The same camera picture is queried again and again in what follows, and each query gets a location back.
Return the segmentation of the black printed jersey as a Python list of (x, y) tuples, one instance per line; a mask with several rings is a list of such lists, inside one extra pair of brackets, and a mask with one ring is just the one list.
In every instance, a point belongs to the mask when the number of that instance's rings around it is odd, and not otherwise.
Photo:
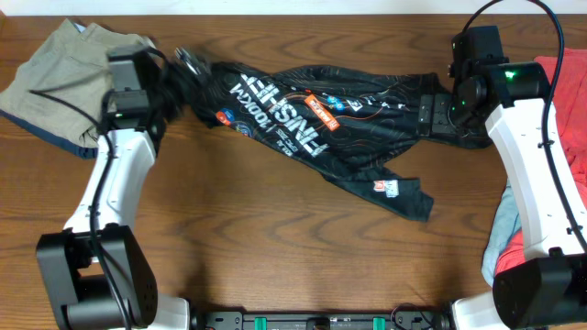
[(213, 64), (194, 92), (195, 115), (224, 125), (320, 173), (337, 187), (412, 221), (434, 200), (417, 178), (386, 163), (429, 140), (463, 149), (492, 141), (481, 131), (420, 133), (424, 96), (445, 94), (434, 73), (378, 75), (330, 65), (269, 74), (237, 62)]

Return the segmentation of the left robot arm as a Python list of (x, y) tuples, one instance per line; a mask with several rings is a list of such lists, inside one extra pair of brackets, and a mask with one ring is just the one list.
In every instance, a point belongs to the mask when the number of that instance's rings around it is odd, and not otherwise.
[(44, 234), (36, 258), (60, 329), (197, 327), (188, 300), (163, 294), (134, 236), (143, 183), (166, 126), (192, 105), (210, 64), (178, 48), (170, 61), (149, 46), (107, 52), (112, 85), (89, 120), (98, 150), (83, 198), (60, 232)]

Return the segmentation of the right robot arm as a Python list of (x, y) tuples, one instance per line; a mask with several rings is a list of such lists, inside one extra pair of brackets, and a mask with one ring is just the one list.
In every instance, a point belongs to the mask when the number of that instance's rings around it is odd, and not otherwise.
[(456, 144), (492, 142), (522, 226), (521, 265), (490, 291), (455, 301), (441, 329), (524, 329), (586, 319), (586, 210), (548, 102), (555, 87), (535, 62), (512, 63), (497, 27), (466, 27), (451, 41), (450, 94), (421, 99), (417, 133)]

